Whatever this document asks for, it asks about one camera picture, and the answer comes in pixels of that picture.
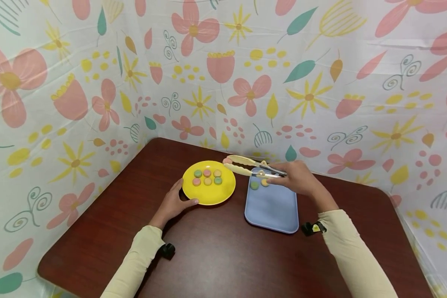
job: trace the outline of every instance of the long sleeve shirt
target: long sleeve shirt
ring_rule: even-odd
[[[370,249],[343,210],[318,214],[326,228],[324,242],[336,259],[353,298],[397,298],[396,291]],[[164,244],[162,231],[145,226],[138,232],[123,263],[101,298],[132,298],[141,285],[149,264]]]

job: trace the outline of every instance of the left hand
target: left hand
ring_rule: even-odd
[[[184,209],[195,206],[199,200],[192,199],[188,201],[181,201],[179,198],[179,191],[182,188],[183,179],[179,179],[170,191],[165,195],[161,206],[155,213],[154,217],[149,222],[150,226],[155,226],[161,230],[164,229],[165,224],[174,217],[178,216]]]

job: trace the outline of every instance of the yellow plate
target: yellow plate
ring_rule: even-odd
[[[192,180],[195,178],[194,172],[196,170],[201,170],[204,173],[204,170],[210,170],[212,175],[210,178],[212,179],[211,185],[204,184],[204,175],[200,178],[201,184],[199,186],[194,186],[192,184]],[[214,183],[214,170],[220,170],[222,175],[222,184],[216,185]],[[187,195],[190,199],[199,199],[199,204],[201,205],[216,205],[230,198],[235,190],[235,175],[233,172],[226,167],[222,163],[215,161],[204,161],[195,163],[190,166],[186,172],[184,173],[184,182],[182,185],[182,190],[185,195]]]

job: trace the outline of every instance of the wooden table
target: wooden table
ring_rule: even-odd
[[[44,255],[38,274],[82,298],[99,297],[183,172],[225,153],[154,139]],[[394,208],[382,191],[318,176],[380,262],[399,297],[432,295]],[[232,197],[197,206],[170,222],[164,241],[176,247],[171,261],[155,260],[136,297],[263,298],[350,297],[321,234],[305,237],[256,228],[243,211],[248,178],[236,175]],[[317,219],[298,198],[300,223]]]

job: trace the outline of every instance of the floral backdrop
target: floral backdrop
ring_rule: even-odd
[[[447,0],[0,0],[0,297],[157,136],[383,189],[447,298]]]

